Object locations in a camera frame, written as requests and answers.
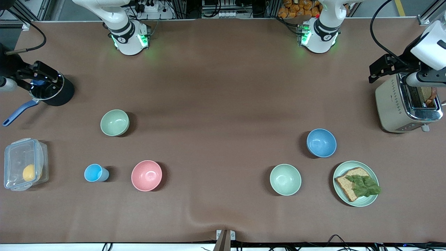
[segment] saucepan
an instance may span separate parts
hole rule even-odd
[[[74,86],[68,79],[59,73],[58,78],[55,81],[32,80],[29,88],[29,95],[32,99],[13,112],[3,122],[3,126],[10,125],[26,109],[38,105],[41,101],[52,106],[64,105],[73,97]]]

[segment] toaster control panel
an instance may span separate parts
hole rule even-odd
[[[409,124],[407,124],[405,126],[402,126],[402,127],[398,128],[398,129],[396,129],[395,131],[408,132],[408,131],[412,131],[412,130],[418,128],[418,127],[421,127],[422,125],[424,125],[424,124],[421,124],[421,123],[409,123]]]

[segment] blue pot handle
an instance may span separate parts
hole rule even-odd
[[[32,99],[23,105],[21,105],[15,112],[11,114],[5,121],[3,121],[3,126],[10,125],[22,112],[24,112],[26,109],[38,105],[40,100]]]

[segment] transparent food container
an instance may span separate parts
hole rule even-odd
[[[4,150],[4,187],[24,191],[48,180],[46,145],[36,139],[24,138]]]

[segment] pink bowl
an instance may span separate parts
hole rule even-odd
[[[151,191],[160,184],[162,176],[160,165],[152,160],[144,160],[133,169],[132,184],[140,191]]]

